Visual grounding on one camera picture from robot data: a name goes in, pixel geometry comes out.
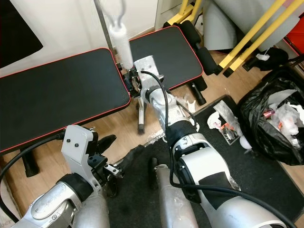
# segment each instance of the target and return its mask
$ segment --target red trim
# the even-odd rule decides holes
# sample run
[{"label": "red trim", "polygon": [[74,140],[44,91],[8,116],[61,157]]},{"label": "red trim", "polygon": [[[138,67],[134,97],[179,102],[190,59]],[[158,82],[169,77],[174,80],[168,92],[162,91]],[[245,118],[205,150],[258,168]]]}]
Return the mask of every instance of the red trim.
[{"label": "red trim", "polygon": [[[84,120],[82,120],[82,121],[73,123],[72,125],[75,125],[75,124],[79,124],[79,123],[81,123],[81,122],[88,121],[88,120],[90,120],[90,119],[99,117],[99,116],[101,116],[101,115],[104,115],[104,114],[106,114],[106,113],[112,112],[112,111],[117,110],[117,109],[120,109],[120,108],[124,108],[124,107],[128,106],[129,103],[131,102],[130,94],[129,94],[127,88],[125,87],[125,84],[124,84],[124,81],[123,81],[123,78],[122,78],[122,74],[119,72],[119,70],[118,70],[118,68],[117,68],[117,65],[116,65],[116,63],[115,63],[115,60],[114,60],[114,57],[113,57],[112,52],[111,52],[108,48],[105,48],[105,47],[96,48],[96,49],[90,50],[90,51],[95,51],[95,50],[98,50],[98,49],[107,49],[107,50],[111,53],[113,62],[114,62],[115,67],[116,67],[116,69],[117,69],[117,72],[118,72],[118,74],[120,75],[120,78],[121,78],[121,80],[122,80],[122,82],[123,82],[124,88],[126,89],[128,95],[129,95],[129,102],[126,103],[125,105],[121,106],[121,107],[111,109],[111,110],[106,111],[106,112],[104,112],[104,113],[101,113],[101,114],[92,116],[92,117],[90,117],[90,118],[84,119]],[[70,57],[73,57],[73,56],[81,55],[81,54],[84,54],[84,53],[87,53],[87,52],[90,52],[90,51],[86,51],[86,52],[83,52],[83,53],[80,53],[80,54],[72,55],[72,56],[69,56],[69,57],[66,57],[66,58],[70,58]],[[52,62],[49,62],[49,63],[57,62],[57,61],[60,61],[60,60],[62,60],[62,59],[55,60],[55,61],[52,61]],[[29,69],[25,69],[25,70],[18,71],[18,72],[16,72],[16,73],[19,73],[19,72],[22,72],[22,71],[26,71],[26,70],[30,70],[30,69],[32,69],[32,68],[39,67],[39,66],[43,66],[43,65],[46,65],[46,64],[49,64],[49,63],[41,64],[41,65],[38,65],[38,66],[34,66],[34,67],[29,68]],[[57,130],[54,130],[54,131],[52,131],[52,132],[49,132],[49,133],[47,133],[47,134],[41,135],[41,136],[39,136],[39,137],[36,137],[36,138],[34,138],[34,139],[31,139],[31,140],[25,141],[25,142],[23,142],[23,143],[17,144],[17,145],[15,145],[15,146],[9,147],[9,148],[7,148],[7,149],[4,149],[4,150],[0,151],[0,153],[5,152],[5,151],[8,151],[8,150],[11,150],[11,149],[16,148],[16,147],[18,147],[18,146],[27,144],[27,143],[29,143],[29,142],[31,142],[31,141],[34,141],[34,140],[36,140],[36,139],[45,137],[45,136],[47,136],[47,135],[50,135],[50,134],[55,133],[55,132],[57,132],[57,131],[63,130],[63,129],[65,129],[65,128],[66,128],[66,126],[65,126],[65,127],[62,127],[62,128],[59,128],[59,129],[57,129]]]},{"label": "red trim", "polygon": [[[166,28],[163,28],[163,29],[168,29],[168,28],[170,28],[170,27],[177,27],[177,26],[173,25],[173,26],[169,26],[169,27],[166,27]],[[182,33],[181,29],[180,29],[179,27],[177,27],[177,28],[179,29],[179,31],[180,31],[180,33],[182,34],[182,36],[185,38],[185,36],[184,36],[184,34]],[[138,39],[138,38],[141,38],[141,37],[147,36],[147,35],[149,35],[149,34],[152,34],[152,33],[158,32],[158,31],[160,31],[160,30],[157,30],[157,31],[154,31],[154,32],[150,32],[150,33],[148,33],[148,34],[145,34],[145,35],[142,35],[142,36],[136,37],[136,38],[131,39],[131,40],[135,40],[135,39]],[[200,76],[202,76],[202,75],[203,75],[203,66],[201,65],[201,63],[200,63],[200,61],[199,61],[198,57],[196,56],[196,54],[195,54],[194,50],[193,50],[193,49],[192,49],[192,47],[190,46],[190,44],[189,44],[188,40],[187,40],[186,38],[185,38],[185,40],[186,40],[186,42],[188,43],[189,47],[191,48],[191,50],[192,50],[193,54],[195,55],[196,59],[198,60],[198,62],[199,62],[199,64],[200,64],[200,67],[201,67],[202,72],[201,72],[201,74],[200,74],[200,75],[198,75],[198,76],[196,76],[196,77],[193,77],[192,79],[189,79],[189,80],[187,80],[187,81],[185,81],[185,82],[182,82],[182,83],[180,83],[180,84],[178,84],[178,85],[175,85],[175,86],[171,87],[170,89],[174,89],[174,88],[176,88],[176,87],[178,87],[178,86],[180,86],[180,85],[186,84],[187,82],[192,81],[193,79],[196,79],[196,78],[198,78],[198,77],[200,77]],[[95,50],[97,50],[97,49],[107,49],[108,51],[110,51],[108,48],[105,48],[105,47],[96,48],[96,49],[94,49],[94,50],[90,50],[90,51],[95,51]],[[84,54],[84,53],[87,53],[87,52],[90,52],[90,51],[86,51],[86,52],[83,52],[83,53],[80,53],[80,54],[72,55],[72,56],[69,56],[69,57],[66,57],[66,58],[70,58],[70,57],[73,57],[73,56],[81,55],[81,54]],[[120,75],[120,78],[121,78],[122,82],[124,82],[124,81],[123,81],[123,78],[122,78],[122,75],[121,75],[121,73],[119,72],[119,70],[118,70],[118,68],[117,68],[117,65],[116,65],[116,63],[115,63],[115,60],[114,60],[113,54],[112,54],[112,52],[111,52],[111,51],[110,51],[110,53],[111,53],[112,59],[113,59],[113,61],[114,61],[114,64],[115,64],[115,66],[116,66],[116,69],[117,69],[117,71],[118,71],[118,73],[119,73],[119,75]],[[55,60],[55,61],[52,61],[52,62],[49,62],[49,63],[57,62],[57,61],[60,61],[60,60],[62,60],[62,59],[58,59],[58,60]],[[34,66],[34,67],[31,67],[31,68],[28,68],[28,69],[25,69],[25,70],[18,71],[18,72],[16,72],[16,73],[20,73],[20,72],[22,72],[22,71],[30,70],[30,69],[32,69],[32,68],[39,67],[39,66],[42,66],[42,65],[46,65],[46,64],[49,64],[49,63],[41,64],[41,65],[38,65],[38,66]],[[123,107],[128,106],[128,105],[129,105],[129,103],[131,102],[131,97],[130,97],[130,94],[128,93],[128,95],[129,95],[129,102],[128,102],[127,104],[125,104],[125,105],[123,105],[123,106],[121,106],[121,107],[115,108],[115,109],[111,109],[111,110],[106,111],[106,112],[104,112],[104,113],[101,113],[101,114],[98,114],[98,115],[92,116],[92,117],[90,117],[90,118],[87,118],[87,119],[85,119],[85,120],[79,121],[79,122],[77,122],[77,123],[73,123],[72,125],[75,125],[75,124],[79,124],[79,123],[81,123],[81,122],[88,121],[88,120],[90,120],[90,119],[96,118],[96,117],[101,116],[101,115],[103,115],[103,114],[106,114],[106,113],[108,113],[108,112],[112,112],[112,111],[114,111],[114,110],[116,110],[116,109],[120,109],[120,108],[123,108]],[[11,149],[13,149],[13,148],[15,148],[15,147],[18,147],[18,146],[24,145],[24,144],[29,143],[29,142],[31,142],[31,141],[34,141],[34,140],[36,140],[36,139],[39,139],[39,138],[45,137],[45,136],[47,136],[47,135],[50,135],[50,134],[55,133],[55,132],[57,132],[57,131],[63,130],[63,129],[65,129],[65,128],[66,128],[66,126],[65,126],[65,127],[62,127],[62,128],[59,128],[59,129],[57,129],[57,130],[55,130],[55,131],[49,132],[49,133],[47,133],[47,134],[41,135],[41,136],[39,136],[39,137],[36,137],[36,138],[34,138],[34,139],[28,140],[28,141],[26,141],[26,142],[20,143],[20,144],[18,144],[18,145],[15,145],[15,146],[9,147],[9,148],[7,148],[7,149],[5,149],[5,150],[3,150],[3,151],[0,151],[0,153],[1,153],[1,152],[8,151],[8,150],[11,150]]]},{"label": "red trim", "polygon": [[[183,32],[181,31],[181,29],[180,29],[178,26],[176,26],[176,25],[172,25],[172,26],[165,27],[165,28],[161,28],[161,29],[159,29],[159,30],[157,30],[157,31],[150,32],[150,33],[148,33],[148,34],[145,34],[145,35],[142,35],[142,36],[139,36],[139,37],[130,39],[130,41],[135,40],[135,39],[138,39],[138,38],[141,38],[141,37],[144,37],[144,36],[147,36],[147,35],[149,35],[149,34],[152,34],[152,33],[158,32],[158,31],[161,31],[161,30],[163,30],[163,29],[171,28],[171,27],[177,27],[177,28],[179,29],[180,33],[182,34],[182,36],[185,38],[185,36],[184,36]],[[187,42],[187,44],[188,44],[189,47],[191,48],[193,54],[195,55],[196,59],[198,60],[198,62],[199,62],[199,64],[200,64],[200,67],[201,67],[201,74],[198,75],[198,76],[196,76],[196,77],[193,77],[192,79],[189,79],[189,80],[187,80],[187,81],[184,81],[184,82],[182,82],[182,83],[180,83],[180,84],[178,84],[178,85],[175,85],[175,86],[171,87],[170,89],[174,89],[174,88],[176,88],[176,87],[179,87],[179,86],[181,86],[181,85],[186,84],[186,83],[189,82],[189,81],[192,81],[192,80],[194,80],[194,79],[196,79],[196,78],[198,78],[198,77],[201,77],[201,76],[203,75],[203,72],[204,72],[204,68],[203,68],[203,66],[202,66],[201,63],[200,63],[199,58],[196,56],[194,50],[192,49],[191,45],[189,44],[189,42],[188,42],[188,40],[187,40],[186,38],[185,38],[185,41]]]}]

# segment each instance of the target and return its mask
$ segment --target black cable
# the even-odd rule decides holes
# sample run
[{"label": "black cable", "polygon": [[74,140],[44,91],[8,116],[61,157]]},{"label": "black cable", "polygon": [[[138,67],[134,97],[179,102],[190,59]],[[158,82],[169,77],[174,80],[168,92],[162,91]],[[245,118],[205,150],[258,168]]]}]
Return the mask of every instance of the black cable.
[{"label": "black cable", "polygon": [[[166,90],[163,87],[161,81],[158,79],[158,77],[154,74],[152,74],[151,72],[148,71],[141,71],[142,73],[145,74],[149,74],[152,77],[154,77],[156,79],[156,81],[158,82],[159,86],[161,87],[161,90],[163,92],[163,95],[165,97],[165,105],[166,105],[166,111],[168,110],[168,98],[167,98],[167,94],[166,94]],[[165,120],[166,122],[168,122],[168,112],[165,113]],[[277,209],[273,208],[272,206],[270,206],[269,204],[265,203],[264,201],[251,196],[245,192],[242,191],[238,191],[238,190],[234,190],[234,189],[229,189],[229,188],[223,188],[223,187],[217,187],[217,186],[210,186],[210,185],[191,185],[191,184],[178,184],[175,183],[173,181],[173,173],[174,173],[174,159],[172,156],[172,152],[171,149],[169,149],[169,154],[170,154],[170,184],[176,188],[182,188],[182,189],[192,189],[192,190],[209,190],[209,191],[217,191],[217,192],[223,192],[223,193],[228,193],[228,194],[232,194],[232,195],[236,195],[236,196],[241,196],[247,200],[250,200],[262,207],[264,207],[265,209],[269,210],[270,212],[272,212],[275,216],[277,216],[280,220],[282,220],[288,227],[290,228],[296,228],[296,226],[292,223],[292,221],[287,218],[285,215],[283,215],[281,212],[279,212]]]},{"label": "black cable", "polygon": [[[12,160],[10,160],[1,170],[0,173],[0,185],[1,185],[1,181],[5,175],[5,173],[7,172],[7,170],[9,170],[9,168],[16,162],[18,161],[18,159],[20,159],[23,155],[27,154],[28,152],[30,152],[31,150],[35,149],[36,147],[41,146],[42,144],[45,144],[49,141],[52,140],[60,140],[63,139],[64,137],[64,133],[58,133],[56,135],[50,136],[46,139],[41,140],[40,142],[37,142],[31,146],[29,146],[28,148],[26,148],[25,150],[23,150],[22,152],[20,152],[19,154],[17,154]],[[1,197],[1,192],[0,192],[0,208],[3,210],[3,212],[15,223],[17,223],[19,221],[19,219],[7,208],[7,206],[4,204],[2,197]]]},{"label": "black cable", "polygon": [[167,94],[166,94],[166,89],[163,87],[162,82],[160,81],[160,79],[155,74],[153,74],[149,71],[144,71],[144,70],[142,70],[141,72],[143,74],[151,75],[161,87],[161,90],[162,90],[162,93],[163,93],[163,96],[164,96],[164,99],[165,99],[165,104],[166,104],[166,106],[165,106],[165,134],[166,134],[166,131],[168,129],[168,121],[169,121],[168,120],[168,116],[169,116],[168,106],[169,105],[168,105],[168,98],[167,98]]}]

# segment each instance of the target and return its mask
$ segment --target black floor mat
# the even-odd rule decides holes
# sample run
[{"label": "black floor mat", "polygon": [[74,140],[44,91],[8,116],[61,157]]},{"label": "black floor mat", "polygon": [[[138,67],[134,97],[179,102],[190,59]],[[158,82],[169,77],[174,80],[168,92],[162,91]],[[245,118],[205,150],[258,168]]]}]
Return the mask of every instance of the black floor mat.
[{"label": "black floor mat", "polygon": [[[234,111],[236,104],[231,97],[224,97],[225,103]],[[196,118],[200,124],[199,132],[214,146],[226,160],[232,177],[244,192],[264,200],[295,221],[301,214],[304,198],[292,180],[278,162],[262,155],[253,157],[244,154],[239,142],[231,146],[215,129],[207,125],[207,118],[215,112],[209,105]],[[116,198],[108,199],[109,218],[112,228],[160,228],[159,195],[157,190],[148,187],[148,160],[157,157],[160,164],[169,164],[168,146],[162,140],[145,148],[127,170],[122,180],[120,193]],[[200,228],[210,228],[210,223],[200,205],[193,204]]]}]

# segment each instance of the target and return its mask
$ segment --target black foam roller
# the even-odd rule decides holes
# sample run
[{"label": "black foam roller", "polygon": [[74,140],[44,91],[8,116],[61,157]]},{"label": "black foam roller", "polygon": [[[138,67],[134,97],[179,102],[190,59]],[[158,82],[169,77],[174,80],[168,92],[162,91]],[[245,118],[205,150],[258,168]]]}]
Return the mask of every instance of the black foam roller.
[{"label": "black foam roller", "polygon": [[196,55],[199,58],[199,61],[202,64],[206,75],[212,75],[213,73],[216,73],[218,71],[218,66],[213,60],[207,48],[200,48],[196,52]]},{"label": "black foam roller", "polygon": [[194,25],[191,21],[186,20],[180,25],[180,29],[182,30],[184,36],[190,43],[190,45],[195,48],[197,43],[200,43],[200,36],[198,35]]},{"label": "black foam roller", "polygon": [[166,27],[169,27],[171,26],[171,24],[169,24],[167,21],[164,23],[164,25],[162,26],[162,28],[166,28]]}]

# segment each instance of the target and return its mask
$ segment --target bench leg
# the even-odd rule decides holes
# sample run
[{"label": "bench leg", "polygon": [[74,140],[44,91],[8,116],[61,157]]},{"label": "bench leg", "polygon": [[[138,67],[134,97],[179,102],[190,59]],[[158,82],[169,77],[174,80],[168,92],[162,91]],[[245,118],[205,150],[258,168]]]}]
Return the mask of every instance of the bench leg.
[{"label": "bench leg", "polygon": [[39,167],[36,163],[35,157],[33,155],[33,151],[28,152],[27,154],[22,156],[25,174],[27,177],[35,176],[39,173]]},{"label": "bench leg", "polygon": [[198,101],[199,105],[204,105],[206,103],[206,100],[201,94],[201,91],[207,88],[205,80],[201,77],[188,83],[188,85],[193,95],[195,96],[196,100]]}]

